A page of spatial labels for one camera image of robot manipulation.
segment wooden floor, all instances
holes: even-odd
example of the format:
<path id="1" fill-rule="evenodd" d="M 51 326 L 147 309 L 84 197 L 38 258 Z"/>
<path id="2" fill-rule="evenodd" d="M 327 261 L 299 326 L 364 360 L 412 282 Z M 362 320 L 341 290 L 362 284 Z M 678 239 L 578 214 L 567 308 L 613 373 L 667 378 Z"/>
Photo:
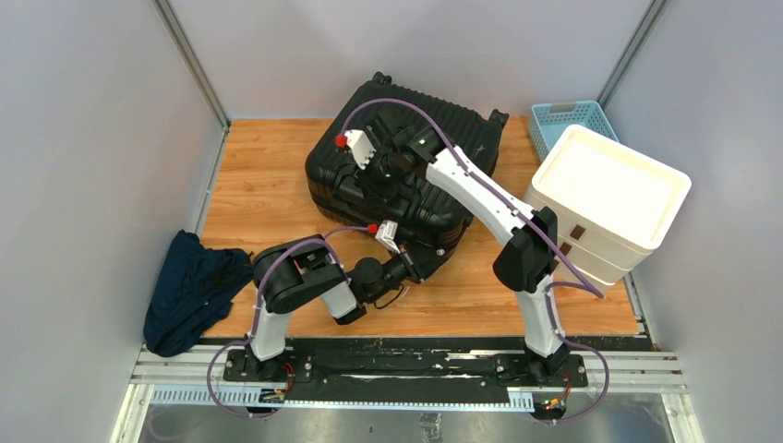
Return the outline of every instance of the wooden floor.
<path id="1" fill-rule="evenodd" d="M 207 247 L 267 247 L 338 226 L 316 210 L 307 191 L 305 158 L 328 119 L 235 121 L 211 200 L 202 242 Z M 522 196 L 538 167 L 527 120 L 509 120 L 493 175 Z M 388 258 L 377 242 L 359 233 L 330 239 L 347 269 L 362 257 Z M 425 284 L 384 310 L 338 326 L 320 300 L 297 310 L 290 336 L 496 336 L 524 333 L 513 294 L 495 278 L 491 264 L 500 246 L 480 222 L 473 223 L 452 259 Z M 253 314 L 249 284 L 235 298 L 231 315 L 206 336 L 241 336 Z M 622 283 L 604 300 L 570 288 L 556 292 L 560 319 L 569 334 L 632 334 L 638 331 Z"/>

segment gray wall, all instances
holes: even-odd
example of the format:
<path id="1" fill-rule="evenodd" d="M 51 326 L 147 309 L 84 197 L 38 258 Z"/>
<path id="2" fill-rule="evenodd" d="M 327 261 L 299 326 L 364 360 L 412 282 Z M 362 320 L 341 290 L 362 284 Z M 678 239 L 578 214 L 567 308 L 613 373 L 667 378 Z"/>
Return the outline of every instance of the gray wall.
<path id="1" fill-rule="evenodd" d="M 0 11 L 0 441 L 107 441 L 222 134 L 151 2 Z"/>
<path id="2" fill-rule="evenodd" d="M 233 118 L 334 116 L 377 70 L 488 114 L 595 98 L 649 0 L 173 0 Z"/>
<path id="3" fill-rule="evenodd" d="M 780 440 L 780 17 L 780 2 L 671 2 L 608 106 L 620 141 L 693 180 L 636 275 L 711 443 Z"/>

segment suitcase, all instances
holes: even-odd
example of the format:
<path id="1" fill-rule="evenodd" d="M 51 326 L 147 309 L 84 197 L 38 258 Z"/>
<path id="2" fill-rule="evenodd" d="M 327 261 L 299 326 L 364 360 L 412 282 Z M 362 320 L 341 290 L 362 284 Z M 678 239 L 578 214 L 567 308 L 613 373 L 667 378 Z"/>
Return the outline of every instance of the suitcase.
<path id="1" fill-rule="evenodd" d="M 306 172 L 310 195 L 319 211 L 346 225 L 366 225 L 394 220 L 399 223 L 396 240 L 421 254 L 423 278 L 428 277 L 448 257 L 473 219 L 457 200 L 426 180 L 409 176 L 406 192 L 382 205 L 368 205 L 365 192 L 356 179 L 358 167 L 350 155 L 335 147 L 345 117 L 363 102 L 377 98 L 405 100 L 422 108 L 455 145 L 482 171 L 492 175 L 498 161 L 500 136 L 508 115 L 494 110 L 489 119 L 454 103 L 409 90 L 392 83 L 392 78 L 376 73 L 354 93 L 307 156 Z M 427 123 L 414 111 L 397 104 L 369 106 L 352 120 L 349 129 L 366 128 L 379 114 L 391 115 L 401 125 L 424 129 Z"/>

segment basket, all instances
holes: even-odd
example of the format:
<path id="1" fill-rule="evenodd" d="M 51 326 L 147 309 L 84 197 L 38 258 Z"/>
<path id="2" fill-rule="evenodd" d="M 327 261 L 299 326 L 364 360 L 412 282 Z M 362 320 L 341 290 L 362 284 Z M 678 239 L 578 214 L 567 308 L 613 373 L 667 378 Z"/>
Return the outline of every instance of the basket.
<path id="1" fill-rule="evenodd" d="M 544 161 L 569 125 L 582 125 L 604 137 L 619 141 L 604 110 L 595 101 L 534 104 L 532 110 L 533 116 L 530 117 L 527 129 L 541 161 Z"/>

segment navy garment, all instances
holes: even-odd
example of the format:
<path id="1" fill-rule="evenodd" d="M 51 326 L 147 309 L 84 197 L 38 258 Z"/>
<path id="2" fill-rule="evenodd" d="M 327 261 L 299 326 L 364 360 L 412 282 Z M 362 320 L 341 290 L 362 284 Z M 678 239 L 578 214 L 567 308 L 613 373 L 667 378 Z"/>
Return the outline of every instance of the navy garment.
<path id="1" fill-rule="evenodd" d="M 144 322 L 147 349 L 171 357 L 228 317 L 231 299 L 253 278 L 242 249 L 206 249 L 194 233 L 172 240 Z"/>

